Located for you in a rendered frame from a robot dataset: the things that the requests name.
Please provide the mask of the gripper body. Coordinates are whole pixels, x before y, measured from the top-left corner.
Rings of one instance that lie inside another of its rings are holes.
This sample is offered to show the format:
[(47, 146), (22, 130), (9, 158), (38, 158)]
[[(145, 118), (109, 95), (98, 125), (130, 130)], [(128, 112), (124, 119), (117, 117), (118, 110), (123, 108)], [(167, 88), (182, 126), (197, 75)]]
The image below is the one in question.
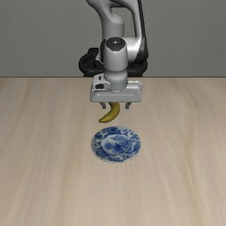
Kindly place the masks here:
[(91, 102), (140, 102), (143, 85), (140, 81), (127, 81), (123, 90), (118, 90), (121, 84), (113, 85), (103, 74), (95, 75), (90, 90)]

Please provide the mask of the yellow banana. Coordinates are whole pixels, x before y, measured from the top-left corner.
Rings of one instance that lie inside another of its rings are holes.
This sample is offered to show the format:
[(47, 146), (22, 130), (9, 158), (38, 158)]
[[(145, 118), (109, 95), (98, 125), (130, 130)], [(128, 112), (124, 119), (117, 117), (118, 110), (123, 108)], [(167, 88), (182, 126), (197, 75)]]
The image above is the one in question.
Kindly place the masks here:
[(108, 123), (114, 120), (120, 112), (120, 104), (118, 102), (110, 102), (110, 111), (99, 119), (100, 123)]

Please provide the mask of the blue and white plate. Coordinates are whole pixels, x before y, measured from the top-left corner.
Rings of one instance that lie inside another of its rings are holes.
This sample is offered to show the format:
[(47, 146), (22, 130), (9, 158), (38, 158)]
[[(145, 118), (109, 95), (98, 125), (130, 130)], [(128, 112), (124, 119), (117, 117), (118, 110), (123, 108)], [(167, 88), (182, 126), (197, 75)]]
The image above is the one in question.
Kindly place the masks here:
[(130, 161), (139, 154), (141, 140), (129, 128), (110, 126), (98, 131), (91, 140), (94, 155), (102, 161), (122, 163)]

